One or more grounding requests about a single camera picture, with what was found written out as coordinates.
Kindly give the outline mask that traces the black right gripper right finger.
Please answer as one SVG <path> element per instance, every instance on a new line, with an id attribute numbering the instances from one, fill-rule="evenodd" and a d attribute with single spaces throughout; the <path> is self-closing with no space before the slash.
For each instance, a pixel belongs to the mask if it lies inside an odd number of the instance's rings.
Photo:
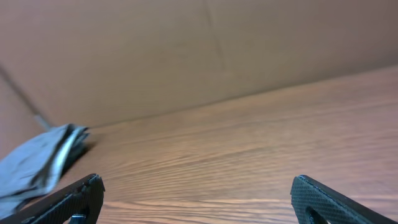
<path id="1" fill-rule="evenodd" d="M 293 179 L 290 195 L 299 224 L 397 224 L 307 175 Z"/>

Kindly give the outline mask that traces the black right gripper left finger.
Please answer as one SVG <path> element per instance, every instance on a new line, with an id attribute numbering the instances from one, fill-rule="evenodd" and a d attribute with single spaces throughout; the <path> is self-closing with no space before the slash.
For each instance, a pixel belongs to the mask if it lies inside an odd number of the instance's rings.
<path id="1" fill-rule="evenodd" d="M 96 224 L 105 187 L 98 174 L 90 174 L 37 203 L 1 220 L 1 224 Z"/>

